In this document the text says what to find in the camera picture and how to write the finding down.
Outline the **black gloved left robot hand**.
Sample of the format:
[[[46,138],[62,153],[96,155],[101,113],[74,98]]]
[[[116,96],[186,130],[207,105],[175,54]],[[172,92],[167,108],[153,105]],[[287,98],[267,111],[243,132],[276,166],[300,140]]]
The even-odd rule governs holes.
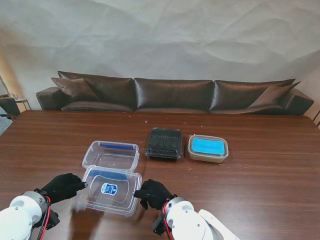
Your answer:
[[[37,191],[46,197],[49,197],[51,204],[71,199],[77,195],[78,191],[85,189],[87,182],[73,173],[61,174],[53,178],[47,185],[37,189]]]

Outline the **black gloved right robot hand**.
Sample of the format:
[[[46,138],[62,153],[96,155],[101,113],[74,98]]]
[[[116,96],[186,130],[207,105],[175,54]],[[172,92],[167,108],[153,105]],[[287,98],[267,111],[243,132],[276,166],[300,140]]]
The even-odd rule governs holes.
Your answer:
[[[175,197],[162,183],[153,179],[144,181],[141,188],[136,190],[133,196],[140,199],[140,205],[145,210],[148,210],[149,207],[161,210],[167,201]]]

